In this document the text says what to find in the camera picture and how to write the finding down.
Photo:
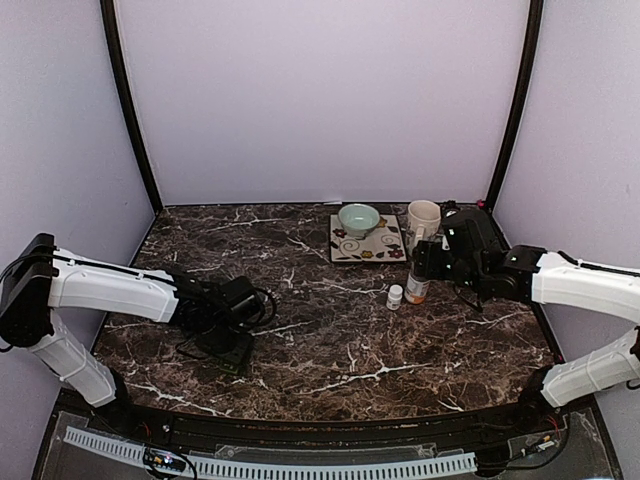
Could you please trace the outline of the green weekly pill organizer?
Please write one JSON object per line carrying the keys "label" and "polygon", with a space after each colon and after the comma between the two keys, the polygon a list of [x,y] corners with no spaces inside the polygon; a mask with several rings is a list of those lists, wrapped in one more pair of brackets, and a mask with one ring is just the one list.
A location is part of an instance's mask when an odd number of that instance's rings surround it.
{"label": "green weekly pill organizer", "polygon": [[244,357],[240,357],[240,358],[218,357],[217,361],[218,361],[219,368],[230,375],[242,376],[246,372],[248,360]]}

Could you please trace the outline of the large grey-capped pill bottle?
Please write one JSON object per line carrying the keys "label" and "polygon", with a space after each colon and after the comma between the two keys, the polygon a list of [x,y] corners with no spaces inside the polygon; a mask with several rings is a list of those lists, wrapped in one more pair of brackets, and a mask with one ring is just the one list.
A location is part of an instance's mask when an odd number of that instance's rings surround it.
{"label": "large grey-capped pill bottle", "polygon": [[408,274],[406,286],[404,288],[405,300],[413,305],[419,305],[426,299],[430,281],[414,275],[412,272]]}

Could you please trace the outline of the small white pill bottle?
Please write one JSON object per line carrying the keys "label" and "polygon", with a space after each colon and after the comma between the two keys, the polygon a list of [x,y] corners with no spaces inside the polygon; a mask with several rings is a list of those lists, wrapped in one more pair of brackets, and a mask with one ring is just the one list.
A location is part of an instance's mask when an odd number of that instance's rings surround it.
{"label": "small white pill bottle", "polygon": [[403,299],[403,287],[398,284],[391,285],[389,287],[386,299],[386,307],[389,310],[398,310],[401,306]]}

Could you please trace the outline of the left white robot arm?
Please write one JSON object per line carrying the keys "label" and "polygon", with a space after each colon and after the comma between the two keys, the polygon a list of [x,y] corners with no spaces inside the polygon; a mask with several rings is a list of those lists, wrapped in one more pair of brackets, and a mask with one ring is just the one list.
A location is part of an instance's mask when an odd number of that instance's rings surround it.
{"label": "left white robot arm", "polygon": [[141,427],[116,372],[97,361],[63,324],[58,310],[120,313],[171,325],[197,338],[198,347],[230,368],[251,345],[249,329],[265,314],[246,277],[223,284],[176,270],[139,270],[60,249],[50,234],[36,235],[1,274],[1,338],[36,355],[70,384],[120,436]]}

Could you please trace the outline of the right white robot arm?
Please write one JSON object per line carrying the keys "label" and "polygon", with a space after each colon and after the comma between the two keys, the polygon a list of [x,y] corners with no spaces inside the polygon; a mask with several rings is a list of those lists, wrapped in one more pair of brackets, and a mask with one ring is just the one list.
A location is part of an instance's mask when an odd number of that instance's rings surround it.
{"label": "right white robot arm", "polygon": [[629,323],[629,330],[608,344],[535,371],[510,413],[510,424],[517,432],[534,432],[547,420],[550,409],[581,397],[619,384],[638,387],[638,270],[589,263],[539,247],[472,250],[446,241],[418,242],[413,262],[416,274],[425,279],[469,288],[477,297],[475,307],[489,299],[505,299]]}

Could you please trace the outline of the cream ceramic mug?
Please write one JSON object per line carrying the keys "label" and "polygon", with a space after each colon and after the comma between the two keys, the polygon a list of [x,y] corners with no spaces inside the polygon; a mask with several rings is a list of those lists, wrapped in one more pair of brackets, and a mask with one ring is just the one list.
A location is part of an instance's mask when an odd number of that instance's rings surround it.
{"label": "cream ceramic mug", "polygon": [[407,256],[413,259],[413,250],[420,241],[429,240],[439,230],[441,223],[441,208],[432,201],[416,200],[407,208],[407,229],[405,241]]}

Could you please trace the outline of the floral square ceramic plate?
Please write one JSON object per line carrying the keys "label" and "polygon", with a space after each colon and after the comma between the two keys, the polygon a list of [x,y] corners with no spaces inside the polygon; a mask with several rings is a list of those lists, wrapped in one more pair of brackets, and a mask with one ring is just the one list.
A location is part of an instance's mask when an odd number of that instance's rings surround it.
{"label": "floral square ceramic plate", "polygon": [[375,230],[364,239],[356,239],[346,233],[337,214],[331,215],[329,259],[341,264],[406,262],[408,257],[397,216],[383,214]]}

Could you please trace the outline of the celadon bowl on plate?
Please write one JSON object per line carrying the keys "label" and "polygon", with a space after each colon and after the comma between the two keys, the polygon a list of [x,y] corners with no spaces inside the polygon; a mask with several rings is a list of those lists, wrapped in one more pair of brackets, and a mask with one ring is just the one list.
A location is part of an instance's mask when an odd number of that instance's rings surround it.
{"label": "celadon bowl on plate", "polygon": [[372,206],[353,203],[339,210],[338,220],[348,236],[364,239],[378,226],[380,214]]}

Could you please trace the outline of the black front rail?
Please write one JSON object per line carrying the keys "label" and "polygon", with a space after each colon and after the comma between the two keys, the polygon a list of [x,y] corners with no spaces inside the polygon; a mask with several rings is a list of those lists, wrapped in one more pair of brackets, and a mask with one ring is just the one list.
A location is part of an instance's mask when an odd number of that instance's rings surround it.
{"label": "black front rail", "polygon": [[134,385],[130,397],[133,415],[140,422],[130,440],[178,449],[211,449],[225,441],[312,450],[410,442],[490,449],[523,434],[514,422],[516,404],[463,412],[445,405],[435,415],[410,416],[391,413],[388,402],[335,410],[322,403],[315,410],[318,419],[294,421],[245,419],[237,414],[239,400],[233,400],[231,408],[219,410],[212,400],[193,402],[151,384]]}

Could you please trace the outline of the right black frame post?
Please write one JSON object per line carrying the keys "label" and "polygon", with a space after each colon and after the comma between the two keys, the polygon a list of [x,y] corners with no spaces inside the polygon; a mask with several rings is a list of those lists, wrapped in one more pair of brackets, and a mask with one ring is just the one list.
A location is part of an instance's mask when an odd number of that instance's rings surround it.
{"label": "right black frame post", "polygon": [[493,212],[496,208],[515,148],[536,58],[543,11],[543,0],[531,0],[529,2],[521,58],[509,115],[496,159],[495,168],[484,200],[484,207],[489,212]]}

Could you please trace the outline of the black frame post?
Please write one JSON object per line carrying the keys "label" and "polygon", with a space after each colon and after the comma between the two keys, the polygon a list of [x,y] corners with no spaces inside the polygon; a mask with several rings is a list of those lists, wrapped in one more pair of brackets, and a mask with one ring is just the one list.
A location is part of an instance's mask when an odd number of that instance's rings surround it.
{"label": "black frame post", "polygon": [[496,208],[515,148],[536,58],[543,11],[543,0],[531,0],[529,2],[521,58],[509,115],[496,159],[495,168],[484,200],[484,207],[489,212],[493,212]]}
{"label": "black frame post", "polygon": [[113,0],[100,0],[99,4],[109,60],[125,127],[146,196],[154,214],[158,215],[164,209],[164,205],[152,171],[134,105],[118,27],[116,3]]}

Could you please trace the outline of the left black frame post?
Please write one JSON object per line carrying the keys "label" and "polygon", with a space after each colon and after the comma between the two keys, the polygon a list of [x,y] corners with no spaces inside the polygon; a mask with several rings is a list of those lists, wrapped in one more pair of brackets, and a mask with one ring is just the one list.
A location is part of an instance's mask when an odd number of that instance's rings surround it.
{"label": "left black frame post", "polygon": [[116,3],[113,0],[100,0],[99,4],[109,60],[125,127],[146,196],[154,214],[158,215],[164,209],[164,205],[152,171],[134,105],[118,27]]}

